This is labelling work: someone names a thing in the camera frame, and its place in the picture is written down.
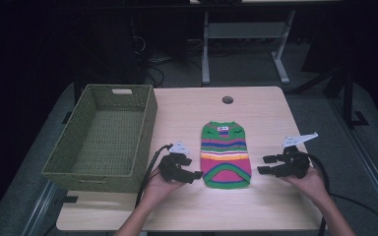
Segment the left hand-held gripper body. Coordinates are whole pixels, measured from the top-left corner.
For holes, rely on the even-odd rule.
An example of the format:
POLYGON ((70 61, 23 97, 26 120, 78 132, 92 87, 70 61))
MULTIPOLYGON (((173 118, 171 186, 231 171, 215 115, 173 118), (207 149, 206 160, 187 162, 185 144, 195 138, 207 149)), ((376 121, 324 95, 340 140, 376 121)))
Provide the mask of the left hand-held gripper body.
POLYGON ((158 165, 161 177, 167 182, 177 181, 192 184, 194 181, 193 172, 183 169, 183 166, 189 165, 179 164, 180 159, 188 158, 186 149, 181 147, 181 143, 178 143, 177 147, 169 145, 167 150, 169 154, 165 155, 158 165))

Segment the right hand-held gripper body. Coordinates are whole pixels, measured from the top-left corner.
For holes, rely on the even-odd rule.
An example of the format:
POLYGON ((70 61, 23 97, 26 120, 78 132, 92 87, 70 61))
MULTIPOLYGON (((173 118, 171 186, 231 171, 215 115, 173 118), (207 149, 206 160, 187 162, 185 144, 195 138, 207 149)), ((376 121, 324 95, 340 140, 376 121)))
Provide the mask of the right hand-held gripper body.
POLYGON ((282 161, 283 164, 276 166, 276 176, 295 176, 299 179, 305 177, 310 166, 310 154, 299 151, 297 145, 317 137, 318 134, 316 132, 308 135, 286 137, 283 141, 283 154, 277 156, 277 160, 282 161))

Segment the colourful striped knit sweater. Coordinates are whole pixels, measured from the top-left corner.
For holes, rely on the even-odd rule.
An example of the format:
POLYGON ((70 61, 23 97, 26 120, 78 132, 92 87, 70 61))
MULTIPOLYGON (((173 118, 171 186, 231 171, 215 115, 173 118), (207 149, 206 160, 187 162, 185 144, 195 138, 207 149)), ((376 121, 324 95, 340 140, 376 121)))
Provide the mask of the colourful striped knit sweater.
POLYGON ((252 167, 243 127, 236 122, 207 123, 201 135, 200 167, 209 188, 248 187, 252 167))

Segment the person's left hand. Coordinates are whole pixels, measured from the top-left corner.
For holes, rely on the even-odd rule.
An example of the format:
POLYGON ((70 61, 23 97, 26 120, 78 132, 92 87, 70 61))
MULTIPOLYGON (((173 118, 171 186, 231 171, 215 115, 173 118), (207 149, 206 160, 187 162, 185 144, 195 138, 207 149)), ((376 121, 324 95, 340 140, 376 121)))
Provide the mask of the person's left hand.
POLYGON ((165 181, 160 175, 160 170, 156 168, 149 177, 149 182, 143 192, 141 203, 154 207, 166 199, 173 191, 182 186, 184 186, 184 183, 165 181))

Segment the person's right hand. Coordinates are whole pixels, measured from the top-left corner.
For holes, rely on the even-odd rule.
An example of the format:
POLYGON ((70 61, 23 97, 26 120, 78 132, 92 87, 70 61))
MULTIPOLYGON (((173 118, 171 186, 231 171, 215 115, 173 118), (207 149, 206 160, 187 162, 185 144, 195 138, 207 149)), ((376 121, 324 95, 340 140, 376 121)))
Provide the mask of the person's right hand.
POLYGON ((330 197, 319 171, 309 167, 306 175, 299 179, 294 176, 282 177, 282 180, 296 187, 315 206, 321 206, 330 197))

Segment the green woven basket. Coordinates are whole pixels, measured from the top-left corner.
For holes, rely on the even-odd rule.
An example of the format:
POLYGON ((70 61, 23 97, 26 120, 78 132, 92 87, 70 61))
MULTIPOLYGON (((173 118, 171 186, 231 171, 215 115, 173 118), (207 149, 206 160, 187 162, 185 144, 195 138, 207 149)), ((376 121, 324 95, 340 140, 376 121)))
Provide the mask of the green woven basket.
POLYGON ((69 191, 138 192, 157 110, 151 86, 86 86, 42 175, 69 191))

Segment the dark metal stand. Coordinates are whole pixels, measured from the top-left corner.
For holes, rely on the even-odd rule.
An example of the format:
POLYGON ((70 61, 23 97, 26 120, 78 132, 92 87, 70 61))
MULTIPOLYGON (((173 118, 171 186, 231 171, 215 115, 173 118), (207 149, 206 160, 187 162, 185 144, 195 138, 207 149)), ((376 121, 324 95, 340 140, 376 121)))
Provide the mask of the dark metal stand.
POLYGON ((355 126, 368 126, 362 112, 352 108, 354 80, 350 69, 345 65, 337 65, 309 82, 286 91, 285 94, 301 94, 324 81, 328 81, 323 89, 325 97, 336 98, 340 92, 343 93, 342 117, 346 124, 352 129, 355 126))

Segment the grey metal floor rail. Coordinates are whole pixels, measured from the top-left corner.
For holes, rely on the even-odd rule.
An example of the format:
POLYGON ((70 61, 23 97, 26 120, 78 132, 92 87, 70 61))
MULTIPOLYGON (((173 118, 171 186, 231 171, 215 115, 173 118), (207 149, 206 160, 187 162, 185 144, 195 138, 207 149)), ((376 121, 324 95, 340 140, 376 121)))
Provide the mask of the grey metal floor rail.
POLYGON ((360 136, 355 131, 356 127, 368 127, 369 123, 360 111, 352 111, 350 116, 351 120, 348 121, 347 117, 343 114, 343 108, 337 101, 329 99, 328 103, 345 131, 347 138, 356 150, 359 161, 378 195, 378 168, 366 147, 363 145, 360 136))
POLYGON ((47 213, 48 208, 51 205, 51 201, 57 187, 51 182, 47 181, 43 190, 36 199, 33 206, 32 213, 27 221, 27 224, 22 232, 22 236, 36 236, 42 221, 47 213))

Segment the grey metal table frame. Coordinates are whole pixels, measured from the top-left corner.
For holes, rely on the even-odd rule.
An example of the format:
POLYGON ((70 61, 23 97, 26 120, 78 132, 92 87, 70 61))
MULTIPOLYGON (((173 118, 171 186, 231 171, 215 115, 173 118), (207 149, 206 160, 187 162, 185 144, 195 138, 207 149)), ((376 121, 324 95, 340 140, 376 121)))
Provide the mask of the grey metal table frame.
POLYGON ((295 11, 291 10, 284 22, 254 23, 214 23, 210 14, 204 14, 203 54, 201 61, 202 84, 208 85, 210 79, 209 41, 211 39, 278 39, 279 48, 272 52, 272 60, 281 82, 289 83, 289 77, 283 64, 284 48, 292 27, 295 11))

